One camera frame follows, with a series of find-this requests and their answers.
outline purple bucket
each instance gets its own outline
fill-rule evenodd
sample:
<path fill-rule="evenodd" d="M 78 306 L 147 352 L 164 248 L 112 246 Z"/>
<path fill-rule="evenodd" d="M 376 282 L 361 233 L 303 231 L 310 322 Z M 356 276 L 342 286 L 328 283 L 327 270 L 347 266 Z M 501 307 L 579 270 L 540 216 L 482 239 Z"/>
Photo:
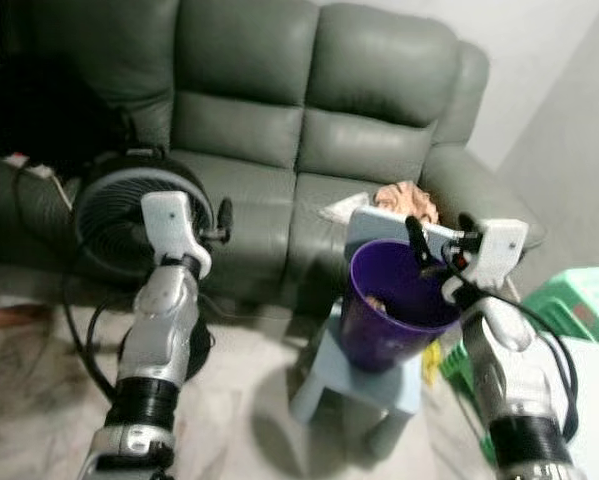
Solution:
<path fill-rule="evenodd" d="M 366 296 L 386 305 L 373 308 Z M 341 345 L 358 368 L 381 372 L 414 357 L 459 318 L 441 282 L 422 278 L 410 246 L 375 240 L 352 257 L 341 315 Z"/>

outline plastic stool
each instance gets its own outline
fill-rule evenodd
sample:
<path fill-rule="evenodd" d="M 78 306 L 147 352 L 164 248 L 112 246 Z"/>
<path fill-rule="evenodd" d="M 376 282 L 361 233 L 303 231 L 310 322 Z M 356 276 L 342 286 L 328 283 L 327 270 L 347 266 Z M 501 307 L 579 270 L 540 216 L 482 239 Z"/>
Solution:
<path fill-rule="evenodd" d="M 290 402 L 290 412 L 297 421 L 309 422 L 326 388 L 387 410 L 383 420 L 365 435 L 375 457 L 386 458 L 421 405 L 421 355 L 382 373 L 359 370 L 339 344 L 340 317 L 341 303 L 335 302 L 310 372 Z"/>

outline tiled floor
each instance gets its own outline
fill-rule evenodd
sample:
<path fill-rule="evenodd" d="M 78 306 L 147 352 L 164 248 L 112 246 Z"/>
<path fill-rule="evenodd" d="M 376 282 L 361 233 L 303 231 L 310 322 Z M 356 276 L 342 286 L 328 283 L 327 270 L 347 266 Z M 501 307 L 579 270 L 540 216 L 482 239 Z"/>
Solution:
<path fill-rule="evenodd" d="M 83 331 L 92 309 L 75 311 Z M 217 344 L 180 397 L 177 480 L 494 478 L 445 383 L 426 388 L 423 410 L 393 455 L 377 463 L 360 442 L 376 412 L 332 394 L 308 426 L 289 415 L 286 373 L 309 321 L 291 322 L 273 307 L 247 319 L 203 311 Z M 118 313 L 101 319 L 99 357 L 108 373 L 131 321 Z M 76 478 L 102 424 L 106 401 L 68 338 L 59 314 L 52 326 L 0 331 L 0 480 Z"/>

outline gray leather sofa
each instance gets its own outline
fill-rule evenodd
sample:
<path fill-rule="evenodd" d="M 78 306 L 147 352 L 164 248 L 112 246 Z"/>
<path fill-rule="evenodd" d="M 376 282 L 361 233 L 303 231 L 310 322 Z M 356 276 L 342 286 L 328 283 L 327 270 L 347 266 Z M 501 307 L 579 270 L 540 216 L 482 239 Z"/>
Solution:
<path fill-rule="evenodd" d="M 4 22 L 4 52 L 70 56 L 215 206 L 232 198 L 211 293 L 324 308 L 345 280 L 345 230 L 319 208 L 401 180 L 431 192 L 446 225 L 463 211 L 516 217 L 532 225 L 527 247 L 541 242 L 537 220 L 464 148 L 488 60 L 436 21 L 305 0 L 31 0 Z M 0 164 L 0 261 L 61 268 L 22 229 L 12 176 Z M 27 223 L 74 248 L 52 186 L 26 176 L 21 192 Z"/>

